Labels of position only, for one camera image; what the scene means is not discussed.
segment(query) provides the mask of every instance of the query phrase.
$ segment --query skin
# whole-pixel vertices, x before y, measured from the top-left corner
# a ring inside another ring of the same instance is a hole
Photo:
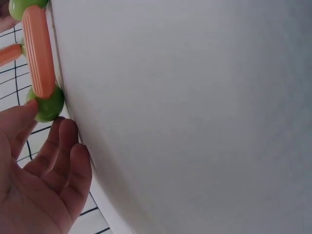
[[[9,0],[0,0],[0,33],[14,27],[18,21],[9,13]]]
[[[66,234],[88,197],[89,153],[72,120],[57,118],[38,155],[16,163],[37,112],[35,100],[0,112],[0,233]]]

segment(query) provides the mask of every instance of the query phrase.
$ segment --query curved white wall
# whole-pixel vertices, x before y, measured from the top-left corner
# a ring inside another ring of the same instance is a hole
[[[70,109],[134,233],[309,233],[310,0],[52,4]]]

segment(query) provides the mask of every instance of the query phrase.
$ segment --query toy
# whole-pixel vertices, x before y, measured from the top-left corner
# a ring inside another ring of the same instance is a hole
[[[37,120],[43,122],[57,118],[62,111],[60,107],[63,108],[64,105],[64,95],[56,85],[51,42],[44,12],[47,3],[48,0],[10,0],[9,12],[16,20],[21,20],[24,38],[20,44],[13,44],[0,50],[0,66],[16,60],[22,54],[27,57],[32,78],[32,88],[27,99],[35,98],[40,102]]]
[[[38,122],[50,122],[56,119],[64,107],[64,94],[58,85],[48,99],[42,99],[35,95],[33,89],[28,91],[26,101],[35,99],[38,103],[39,111],[35,118]]]
[[[10,0],[9,12],[10,15],[17,21],[21,21],[24,11],[31,5],[37,5],[44,9],[48,4],[48,0]]]

